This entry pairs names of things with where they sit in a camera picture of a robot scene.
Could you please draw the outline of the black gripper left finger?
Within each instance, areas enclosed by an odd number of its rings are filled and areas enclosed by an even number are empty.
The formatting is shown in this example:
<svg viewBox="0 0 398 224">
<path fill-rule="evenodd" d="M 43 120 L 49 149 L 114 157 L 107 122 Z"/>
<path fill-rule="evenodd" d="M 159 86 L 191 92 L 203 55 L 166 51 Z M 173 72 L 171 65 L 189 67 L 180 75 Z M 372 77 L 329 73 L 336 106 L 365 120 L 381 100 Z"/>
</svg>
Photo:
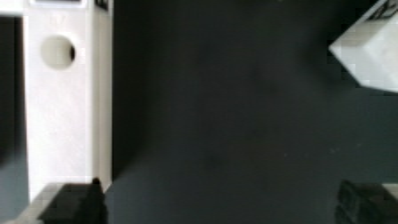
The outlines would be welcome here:
<svg viewBox="0 0 398 224">
<path fill-rule="evenodd" d="M 11 224 L 109 224 L 100 179 L 89 183 L 50 183 Z"/>
</svg>

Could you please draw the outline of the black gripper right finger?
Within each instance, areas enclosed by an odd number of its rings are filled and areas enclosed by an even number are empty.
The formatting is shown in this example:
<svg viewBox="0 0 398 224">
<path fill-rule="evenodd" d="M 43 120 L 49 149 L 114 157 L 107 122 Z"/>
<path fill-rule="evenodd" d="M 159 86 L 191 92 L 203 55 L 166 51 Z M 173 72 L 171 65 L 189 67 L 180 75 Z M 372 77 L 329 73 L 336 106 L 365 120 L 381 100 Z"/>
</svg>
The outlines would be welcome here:
<svg viewBox="0 0 398 224">
<path fill-rule="evenodd" d="M 342 181 L 335 224 L 398 224 L 398 184 Z"/>
</svg>

